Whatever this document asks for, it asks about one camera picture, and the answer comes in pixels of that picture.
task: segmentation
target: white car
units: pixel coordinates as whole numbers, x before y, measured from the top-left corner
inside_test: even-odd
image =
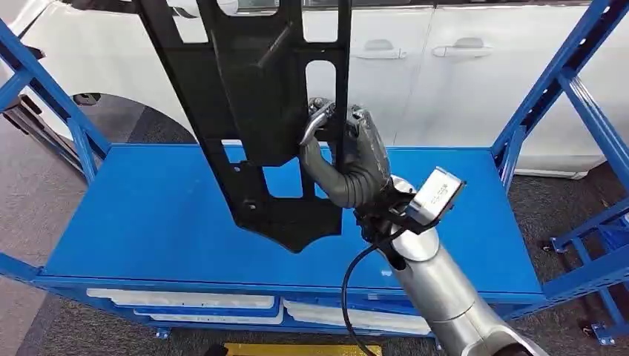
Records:
[[[167,1],[182,40],[206,41],[196,0]],[[275,4],[218,1],[233,16],[268,15]],[[587,6],[577,1],[443,2],[434,7],[425,0],[354,0],[349,102],[372,112],[387,145],[491,145]],[[0,16],[26,45],[43,52],[41,63],[67,93],[134,100],[192,132],[126,0],[11,3],[0,5]],[[327,7],[330,3],[335,1],[303,0],[307,40],[335,39],[337,11]],[[625,20],[582,71],[584,83],[625,137],[629,71],[620,68],[627,62]],[[309,96],[334,97],[329,63],[311,63],[307,79]],[[45,110],[42,118],[70,136],[52,112]],[[518,172],[583,177],[604,160],[562,95],[524,142]]]

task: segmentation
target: caster wheel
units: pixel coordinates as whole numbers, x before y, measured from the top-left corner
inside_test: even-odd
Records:
[[[591,337],[593,339],[596,339],[596,334],[594,334],[594,329],[592,328],[592,322],[589,320],[580,320],[579,321],[579,328],[581,329],[581,332],[587,336],[587,337]]]
[[[544,252],[555,252],[555,247],[550,241],[541,241],[539,243],[539,248],[541,248]]]

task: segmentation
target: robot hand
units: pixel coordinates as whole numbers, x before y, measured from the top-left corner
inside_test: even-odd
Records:
[[[358,208],[360,213],[355,215],[363,237],[377,244],[352,261],[342,291],[346,291],[353,266],[377,247],[448,355],[546,356],[539,346],[520,336],[487,305],[439,240],[433,226],[449,210],[463,182],[441,168],[436,168],[418,191],[404,179],[392,177],[386,150],[372,118],[359,107],[349,110],[344,146],[346,165],[343,173],[337,171],[321,156],[314,138],[316,129],[331,115],[333,105],[324,99],[311,101],[311,120],[300,143],[301,162],[332,202],[344,208]],[[404,203],[400,204],[396,197],[409,197],[409,200],[401,200]],[[392,221],[391,211],[398,211],[397,217],[406,220]],[[408,219],[420,228],[413,228]],[[341,293],[350,335],[366,354],[372,355],[356,337],[344,300],[346,295]]]
[[[311,119],[300,143],[301,164],[312,179],[342,208],[356,208],[370,202],[389,181],[389,159],[368,111],[352,106],[347,113],[344,172],[322,156],[315,131],[332,115],[334,103],[316,98],[309,106]]]

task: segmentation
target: metal bracket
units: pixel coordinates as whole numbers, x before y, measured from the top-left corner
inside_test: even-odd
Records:
[[[340,1],[336,42],[306,42],[300,1],[280,1],[272,16],[228,16],[215,0],[199,0],[209,41],[184,43],[165,0],[134,0],[142,23],[190,120],[238,226],[263,234],[293,252],[340,234],[341,209],[315,196],[302,171],[303,196],[273,197],[265,166],[298,154],[308,121],[306,66],[336,67],[335,115],[317,138],[335,145],[343,167],[351,8]],[[221,140],[239,139],[246,161],[228,161]]]

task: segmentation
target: yellow mat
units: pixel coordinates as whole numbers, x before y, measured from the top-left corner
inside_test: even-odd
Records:
[[[226,343],[227,356],[363,356],[358,346],[352,345],[263,345]],[[382,356],[382,348],[367,346],[371,352]]]

